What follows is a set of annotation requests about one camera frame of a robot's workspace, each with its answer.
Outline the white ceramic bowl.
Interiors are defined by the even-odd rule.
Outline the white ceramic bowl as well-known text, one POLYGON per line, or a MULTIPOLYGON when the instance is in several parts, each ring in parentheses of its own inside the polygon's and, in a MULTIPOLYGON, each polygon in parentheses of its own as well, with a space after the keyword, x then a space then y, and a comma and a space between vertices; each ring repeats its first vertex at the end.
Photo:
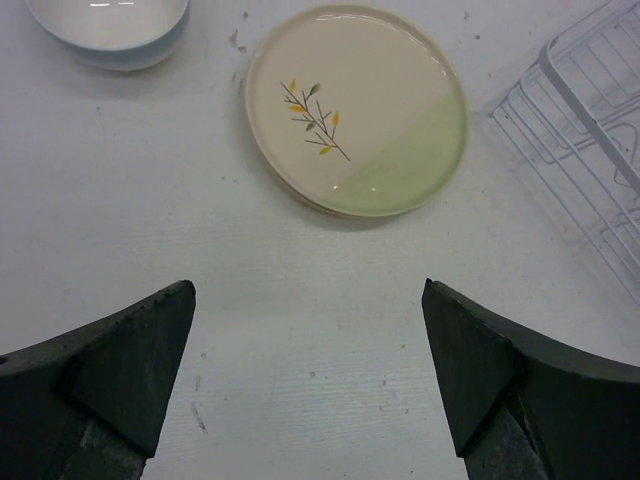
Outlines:
POLYGON ((56 43, 100 69, 139 71, 168 58, 184 36, 189 0, 28 1, 56 43))

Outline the cream plate yellow patch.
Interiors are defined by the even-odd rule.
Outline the cream plate yellow patch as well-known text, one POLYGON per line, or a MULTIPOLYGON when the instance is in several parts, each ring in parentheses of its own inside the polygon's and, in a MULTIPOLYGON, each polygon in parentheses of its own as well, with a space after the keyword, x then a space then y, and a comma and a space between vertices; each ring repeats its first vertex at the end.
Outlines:
POLYGON ((281 186, 281 190, 285 192, 286 195, 291 199, 291 201, 295 202, 298 207, 304 209, 309 213, 322 216, 323 218, 331 219, 332 221, 360 221, 359 217, 346 215, 310 201, 308 198, 302 196, 287 184, 283 184, 281 186))

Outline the cream plate green patch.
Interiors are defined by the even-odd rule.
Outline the cream plate green patch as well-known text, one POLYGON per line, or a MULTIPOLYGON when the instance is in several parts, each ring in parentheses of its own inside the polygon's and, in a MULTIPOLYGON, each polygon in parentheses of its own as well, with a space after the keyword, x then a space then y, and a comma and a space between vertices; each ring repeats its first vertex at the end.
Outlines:
POLYGON ((246 82, 251 131, 269 167, 314 203, 356 217, 405 206, 388 149, 394 130, 377 107, 336 81, 254 74, 246 82))

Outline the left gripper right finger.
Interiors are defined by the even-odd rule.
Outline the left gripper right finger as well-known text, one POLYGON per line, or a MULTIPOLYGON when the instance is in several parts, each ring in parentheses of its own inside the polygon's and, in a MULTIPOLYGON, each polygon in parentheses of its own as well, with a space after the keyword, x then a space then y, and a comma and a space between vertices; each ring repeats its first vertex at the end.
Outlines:
POLYGON ((442 282, 426 281, 422 308, 469 478, 638 478, 638 367, 524 327, 442 282))

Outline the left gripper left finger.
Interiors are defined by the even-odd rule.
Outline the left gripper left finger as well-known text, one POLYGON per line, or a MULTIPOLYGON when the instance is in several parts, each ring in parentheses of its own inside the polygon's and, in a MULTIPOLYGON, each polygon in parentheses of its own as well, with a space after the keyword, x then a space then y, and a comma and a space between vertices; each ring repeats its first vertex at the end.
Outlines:
POLYGON ((4 479, 139 479, 154 457, 196 290, 175 282, 1 357, 4 479))

